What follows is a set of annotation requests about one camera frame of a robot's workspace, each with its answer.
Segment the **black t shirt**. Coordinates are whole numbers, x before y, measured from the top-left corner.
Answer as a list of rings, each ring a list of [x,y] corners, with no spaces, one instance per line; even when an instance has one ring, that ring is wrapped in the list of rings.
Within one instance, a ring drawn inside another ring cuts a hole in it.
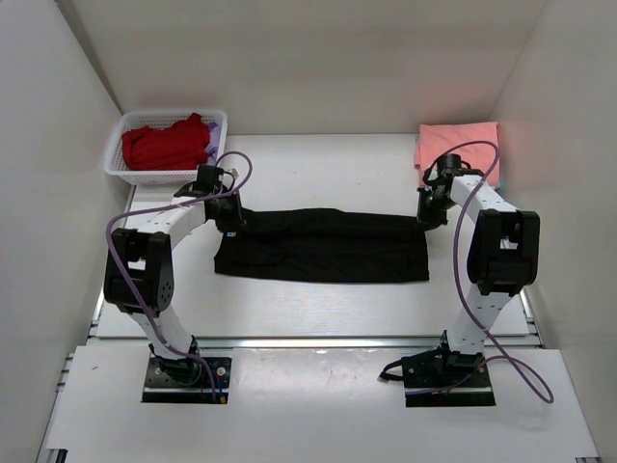
[[[334,208],[243,211],[223,234],[217,274],[313,284],[407,284],[430,279],[425,232],[413,216]]]

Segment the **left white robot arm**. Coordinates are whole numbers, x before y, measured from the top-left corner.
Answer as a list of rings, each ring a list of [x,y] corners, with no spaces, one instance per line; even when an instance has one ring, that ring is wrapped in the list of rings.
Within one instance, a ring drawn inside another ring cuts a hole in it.
[[[180,387],[212,379],[213,373],[172,307],[173,250],[209,221],[221,232],[245,224],[237,178],[235,170],[201,165],[197,178],[168,204],[150,210],[144,224],[108,234],[104,298],[140,326],[157,367]]]

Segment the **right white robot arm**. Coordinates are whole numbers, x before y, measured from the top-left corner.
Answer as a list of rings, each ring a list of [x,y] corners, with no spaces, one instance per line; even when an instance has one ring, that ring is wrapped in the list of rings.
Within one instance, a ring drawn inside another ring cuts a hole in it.
[[[423,174],[417,219],[427,231],[447,222],[458,205],[458,219],[474,229],[467,256],[468,292],[458,293],[462,311],[439,345],[396,361],[401,374],[385,367],[383,382],[402,381],[414,394],[445,393],[464,384],[485,366],[484,344],[502,309],[537,276],[540,218],[522,211],[488,185],[482,171],[455,152],[441,155]]]

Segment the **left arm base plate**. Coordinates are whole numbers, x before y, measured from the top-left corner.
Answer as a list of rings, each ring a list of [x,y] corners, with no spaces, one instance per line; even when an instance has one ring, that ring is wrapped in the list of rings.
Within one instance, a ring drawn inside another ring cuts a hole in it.
[[[167,360],[153,355],[148,359],[142,402],[164,404],[216,404],[228,403],[232,373],[230,351],[205,356],[213,380],[201,362]]]

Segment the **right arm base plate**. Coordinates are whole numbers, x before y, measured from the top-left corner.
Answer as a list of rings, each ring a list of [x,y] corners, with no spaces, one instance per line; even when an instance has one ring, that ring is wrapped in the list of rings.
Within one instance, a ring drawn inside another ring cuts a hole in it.
[[[424,352],[387,364],[378,379],[402,382],[407,408],[492,407],[496,399],[486,368],[447,368],[442,354]]]

